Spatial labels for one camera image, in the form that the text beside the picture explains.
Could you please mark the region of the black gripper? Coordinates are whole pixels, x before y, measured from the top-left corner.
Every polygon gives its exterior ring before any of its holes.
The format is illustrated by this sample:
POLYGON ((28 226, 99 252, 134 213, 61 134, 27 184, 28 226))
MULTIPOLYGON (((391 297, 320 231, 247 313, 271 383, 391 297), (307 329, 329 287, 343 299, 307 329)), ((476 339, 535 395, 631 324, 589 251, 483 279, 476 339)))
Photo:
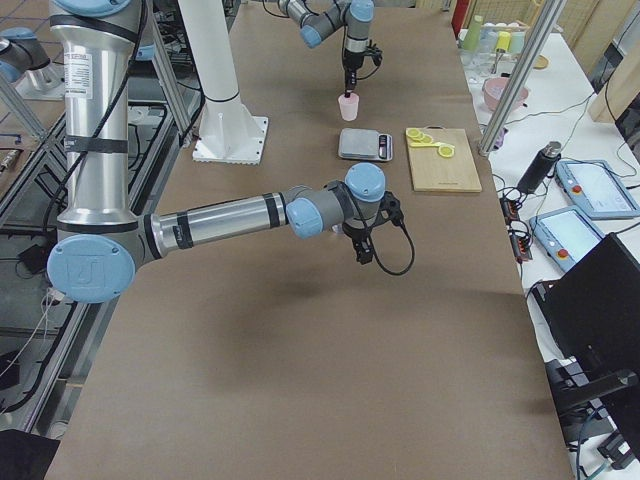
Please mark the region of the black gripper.
POLYGON ((373 240, 366 225, 352 226, 348 222, 342 223, 343 233, 352 241, 358 263, 371 262, 373 260, 373 240))
POLYGON ((364 63, 363 52, 353 52, 348 49, 343 50, 342 65, 344 70, 344 96, 351 96, 357 85, 357 70, 364 63))

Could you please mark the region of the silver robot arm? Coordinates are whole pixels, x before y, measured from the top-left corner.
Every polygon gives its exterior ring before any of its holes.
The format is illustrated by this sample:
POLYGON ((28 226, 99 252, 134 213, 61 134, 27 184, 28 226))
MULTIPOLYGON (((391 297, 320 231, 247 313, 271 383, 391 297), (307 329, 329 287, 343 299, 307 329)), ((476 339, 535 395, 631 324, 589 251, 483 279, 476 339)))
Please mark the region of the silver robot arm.
MULTIPOLYGON (((339 28, 346 33, 346 100, 370 53, 373 1, 334 1, 314 13, 305 1, 279 1, 299 22, 303 41, 318 46, 339 28)), ((356 259, 375 256, 374 226, 381 213, 385 175, 357 163, 344 180, 320 190, 304 186, 252 198, 158 215, 158 199, 131 203, 127 98, 130 69, 142 47, 148 1, 49 1, 51 30, 64 49, 67 205, 57 217, 57 243, 46 271, 69 299, 100 304, 119 297, 141 267, 176 250, 289 225, 309 238, 342 224, 356 259)), ((269 119, 252 116, 240 97, 229 33, 220 1, 179 1, 187 44, 202 92, 202 122, 194 160, 259 164, 269 119)))
POLYGON ((344 96, 350 98, 360 77, 358 70, 370 57, 376 67, 382 62, 381 50, 370 39, 374 19, 374 2, 370 0, 334 1, 321 13, 315 13, 305 1, 278 1, 279 10, 300 27, 300 36, 309 48, 319 46, 329 36, 343 28, 342 46, 344 96))

